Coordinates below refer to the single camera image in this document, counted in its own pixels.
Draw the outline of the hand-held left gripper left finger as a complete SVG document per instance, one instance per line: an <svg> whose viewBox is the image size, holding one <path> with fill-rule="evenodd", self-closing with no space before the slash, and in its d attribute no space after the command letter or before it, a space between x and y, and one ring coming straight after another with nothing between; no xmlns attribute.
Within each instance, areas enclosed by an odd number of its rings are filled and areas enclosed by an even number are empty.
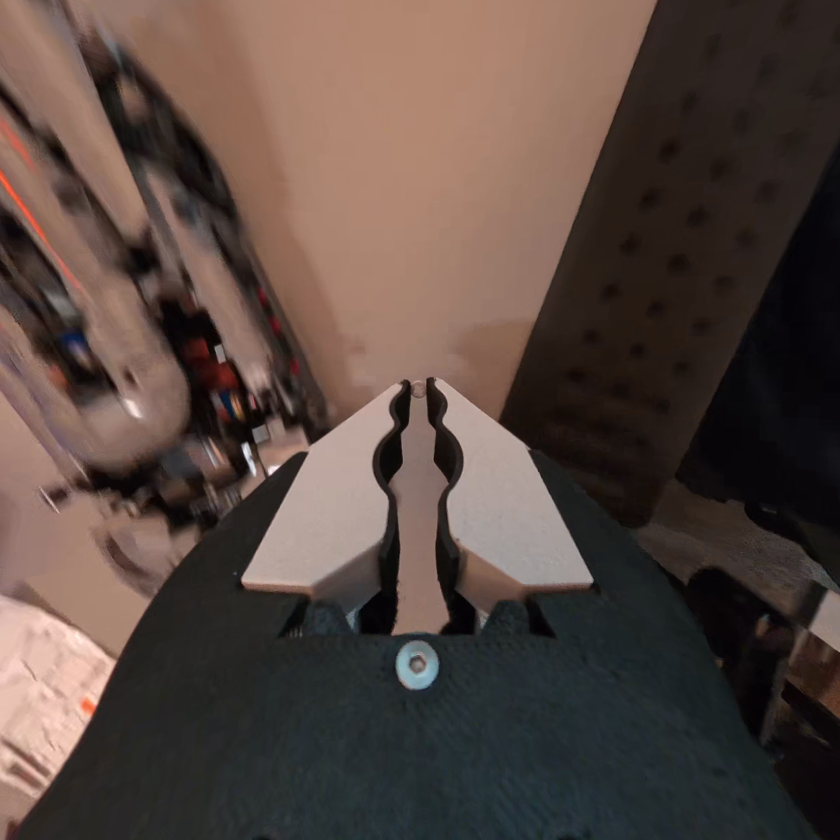
<svg viewBox="0 0 840 840"><path fill-rule="evenodd" d="M312 444L241 583L337 602L350 613L396 597L400 540L392 480L403 465L411 385L387 388Z"/></svg>

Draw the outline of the grey toy brick car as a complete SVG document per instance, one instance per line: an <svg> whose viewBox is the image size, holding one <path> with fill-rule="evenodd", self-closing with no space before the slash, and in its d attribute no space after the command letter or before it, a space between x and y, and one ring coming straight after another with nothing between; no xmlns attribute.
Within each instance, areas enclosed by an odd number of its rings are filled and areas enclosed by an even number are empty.
<svg viewBox="0 0 840 840"><path fill-rule="evenodd" d="M2 393L145 596L329 410L225 174L86 2L2 2Z"/></svg>

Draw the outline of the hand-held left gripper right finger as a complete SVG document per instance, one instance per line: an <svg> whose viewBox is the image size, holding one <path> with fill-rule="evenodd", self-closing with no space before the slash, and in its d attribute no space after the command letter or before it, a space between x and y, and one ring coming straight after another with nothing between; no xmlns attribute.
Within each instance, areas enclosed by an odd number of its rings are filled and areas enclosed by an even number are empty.
<svg viewBox="0 0 840 840"><path fill-rule="evenodd" d="M436 568L449 611L581 592L594 579L532 452L446 381L426 381L437 504Z"/></svg>

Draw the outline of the white printed sheet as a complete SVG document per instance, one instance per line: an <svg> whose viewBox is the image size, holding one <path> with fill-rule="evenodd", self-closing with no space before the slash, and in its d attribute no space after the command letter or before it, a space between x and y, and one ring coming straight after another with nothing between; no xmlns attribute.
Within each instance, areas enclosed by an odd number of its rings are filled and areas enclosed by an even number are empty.
<svg viewBox="0 0 840 840"><path fill-rule="evenodd" d="M95 713L116 660L59 618L1 596L1 834L46 792Z"/></svg>

